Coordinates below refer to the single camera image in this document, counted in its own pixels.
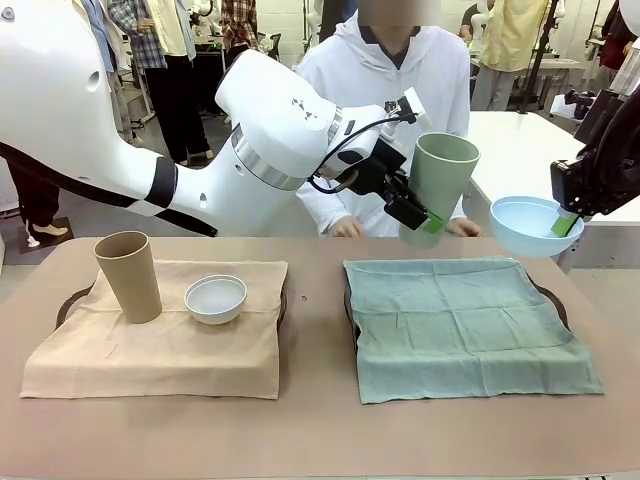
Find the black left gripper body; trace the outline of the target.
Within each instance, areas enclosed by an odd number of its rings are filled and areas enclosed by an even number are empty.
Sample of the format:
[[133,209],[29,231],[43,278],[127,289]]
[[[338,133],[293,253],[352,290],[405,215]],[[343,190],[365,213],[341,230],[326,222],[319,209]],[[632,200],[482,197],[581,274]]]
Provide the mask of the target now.
[[388,188],[387,174],[404,171],[402,165],[406,160],[406,156],[395,147],[378,140],[368,158],[345,172],[347,188],[357,195],[375,193],[385,200],[387,194],[393,193]]

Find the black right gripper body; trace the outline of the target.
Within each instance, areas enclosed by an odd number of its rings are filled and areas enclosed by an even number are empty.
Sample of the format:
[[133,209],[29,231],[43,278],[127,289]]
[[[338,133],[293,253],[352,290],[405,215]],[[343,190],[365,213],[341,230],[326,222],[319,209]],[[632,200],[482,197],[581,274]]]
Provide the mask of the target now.
[[555,161],[551,164],[552,195],[564,211],[581,216],[596,214],[587,173],[582,160]]

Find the person's left hand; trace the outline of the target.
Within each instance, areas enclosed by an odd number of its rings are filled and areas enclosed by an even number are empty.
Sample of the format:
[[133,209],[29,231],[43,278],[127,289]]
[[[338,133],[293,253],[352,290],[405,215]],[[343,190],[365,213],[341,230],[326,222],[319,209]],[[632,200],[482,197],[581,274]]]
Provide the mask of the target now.
[[447,225],[447,232],[456,237],[479,237],[481,228],[473,221],[465,217],[453,218]]

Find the person's right hand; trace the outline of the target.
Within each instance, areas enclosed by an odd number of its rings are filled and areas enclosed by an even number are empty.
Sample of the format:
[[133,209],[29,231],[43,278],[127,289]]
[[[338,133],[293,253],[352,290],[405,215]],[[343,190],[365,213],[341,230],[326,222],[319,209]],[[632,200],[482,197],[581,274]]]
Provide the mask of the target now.
[[329,229],[332,237],[359,238],[364,235],[363,227],[359,220],[353,216],[343,216]]

